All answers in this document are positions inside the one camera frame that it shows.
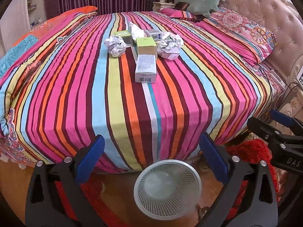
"crumpled paper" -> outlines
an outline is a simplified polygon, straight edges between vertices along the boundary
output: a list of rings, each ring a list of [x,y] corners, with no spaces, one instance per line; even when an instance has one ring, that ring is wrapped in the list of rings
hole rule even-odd
[[[131,36],[133,37],[133,40],[135,42],[137,42],[137,38],[147,37],[144,30],[142,30],[140,27],[138,27],[132,22],[129,22],[129,31],[131,32]]]
[[[175,60],[180,55],[180,49],[183,45],[184,41],[178,34],[164,32],[158,46],[158,55],[169,60]]]
[[[105,40],[104,44],[109,49],[109,54],[113,57],[120,57],[126,51],[126,43],[123,41],[122,37],[110,36]]]

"tufted headboard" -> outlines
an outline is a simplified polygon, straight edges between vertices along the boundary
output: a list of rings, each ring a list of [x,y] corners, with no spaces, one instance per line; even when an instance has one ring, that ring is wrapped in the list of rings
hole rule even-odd
[[[285,83],[291,83],[303,64],[303,24],[281,0],[225,0],[235,12],[273,31],[278,45],[266,60]]]

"green plush toy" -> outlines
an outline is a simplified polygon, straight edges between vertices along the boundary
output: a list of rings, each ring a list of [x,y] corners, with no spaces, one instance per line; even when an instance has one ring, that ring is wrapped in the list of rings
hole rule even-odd
[[[178,2],[189,3],[186,11],[194,15],[203,15],[206,18],[210,17],[210,11],[217,12],[220,0],[177,0]]]

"small product box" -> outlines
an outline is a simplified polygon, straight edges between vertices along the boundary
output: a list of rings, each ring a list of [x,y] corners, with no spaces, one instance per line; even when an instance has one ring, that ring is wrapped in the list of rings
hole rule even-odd
[[[152,37],[154,41],[162,40],[162,33],[163,33],[162,31],[150,29],[150,30],[144,30],[144,32],[148,37]]]
[[[131,33],[127,30],[125,31],[117,31],[115,32],[115,36],[120,36],[122,37],[123,41],[126,43],[127,47],[132,47],[132,37],[131,37]]]
[[[137,54],[149,54],[158,58],[157,45],[152,37],[137,38],[136,45]]]
[[[156,57],[154,55],[138,55],[135,71],[136,83],[155,83],[157,78]]]

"red carpet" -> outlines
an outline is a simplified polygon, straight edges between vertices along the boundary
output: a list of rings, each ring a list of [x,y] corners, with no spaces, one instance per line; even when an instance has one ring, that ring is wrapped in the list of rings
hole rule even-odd
[[[276,192],[278,192],[278,180],[276,177],[275,168],[270,164],[271,154],[266,144],[262,140],[256,139],[256,140],[244,142],[240,145],[227,148],[227,151],[229,152],[230,155],[237,155],[243,161],[249,163],[256,164],[260,160],[265,160],[272,174]],[[63,191],[61,183],[57,182],[56,185],[67,215],[70,218],[77,220],[67,200],[67,197]],[[241,200],[244,196],[246,186],[247,186],[247,182],[243,182],[239,194],[237,196],[237,199],[226,219],[230,219],[236,215],[237,209],[239,208],[241,204]],[[106,223],[108,227],[130,227],[126,225],[118,216],[116,216],[101,200],[100,193],[102,191],[102,186],[100,185],[100,183],[94,183],[92,178],[90,178],[87,183],[81,185],[81,189],[84,195],[86,196],[87,200],[89,201],[89,203],[95,209],[96,213]]]

